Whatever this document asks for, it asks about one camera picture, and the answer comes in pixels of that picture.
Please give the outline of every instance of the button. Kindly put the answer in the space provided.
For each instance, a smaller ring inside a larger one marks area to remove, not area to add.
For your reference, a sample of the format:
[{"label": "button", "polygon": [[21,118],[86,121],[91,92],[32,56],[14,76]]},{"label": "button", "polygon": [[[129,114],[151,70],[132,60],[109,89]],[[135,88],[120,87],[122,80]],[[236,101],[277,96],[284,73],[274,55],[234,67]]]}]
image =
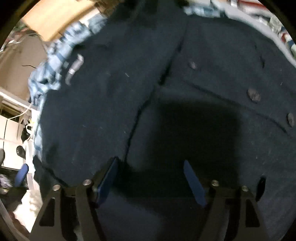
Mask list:
[{"label": "button", "polygon": [[289,114],[287,115],[287,121],[289,122],[289,125],[290,125],[291,127],[294,126],[295,121],[294,121],[294,116],[293,116],[292,113],[289,113]]},{"label": "button", "polygon": [[192,69],[197,68],[196,63],[194,63],[193,61],[189,61],[189,67],[192,68]]},{"label": "button", "polygon": [[248,89],[248,96],[255,103],[258,103],[261,100],[261,96],[259,95],[257,90],[254,90],[254,89]]}]

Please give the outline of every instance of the dark fabric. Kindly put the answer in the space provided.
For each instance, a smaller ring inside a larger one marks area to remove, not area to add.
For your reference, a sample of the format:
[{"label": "dark fabric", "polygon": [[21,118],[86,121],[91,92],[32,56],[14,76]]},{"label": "dark fabric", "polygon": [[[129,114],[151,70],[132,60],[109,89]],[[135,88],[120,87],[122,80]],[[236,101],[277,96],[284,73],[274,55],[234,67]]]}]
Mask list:
[{"label": "dark fabric", "polygon": [[84,64],[41,115],[43,196],[118,156],[128,166],[98,210],[107,240],[193,240],[206,211],[182,173],[187,159],[199,177],[254,193],[264,175],[259,209],[271,240],[284,236],[296,215],[296,130],[286,120],[296,70],[271,40],[158,1],[157,11],[120,5],[70,66],[77,54]]}]

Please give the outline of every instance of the screw head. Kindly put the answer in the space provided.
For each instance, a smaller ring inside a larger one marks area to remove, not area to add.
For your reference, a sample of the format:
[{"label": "screw head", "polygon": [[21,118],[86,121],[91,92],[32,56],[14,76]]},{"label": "screw head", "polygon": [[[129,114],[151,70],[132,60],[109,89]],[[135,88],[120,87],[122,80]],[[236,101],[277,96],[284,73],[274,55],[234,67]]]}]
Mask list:
[{"label": "screw head", "polygon": [[60,185],[54,185],[53,187],[52,187],[52,189],[54,190],[54,191],[57,191],[57,190],[59,190],[61,188],[61,186]]},{"label": "screw head", "polygon": [[248,191],[249,191],[249,189],[248,189],[247,186],[242,186],[242,190],[243,190],[244,192],[248,192]]},{"label": "screw head", "polygon": [[212,180],[211,184],[214,187],[218,187],[219,186],[219,182],[217,180]]},{"label": "screw head", "polygon": [[90,179],[86,179],[86,180],[84,180],[83,183],[82,183],[83,186],[88,186],[88,185],[90,185],[90,184],[91,184],[91,180],[90,180]]}]

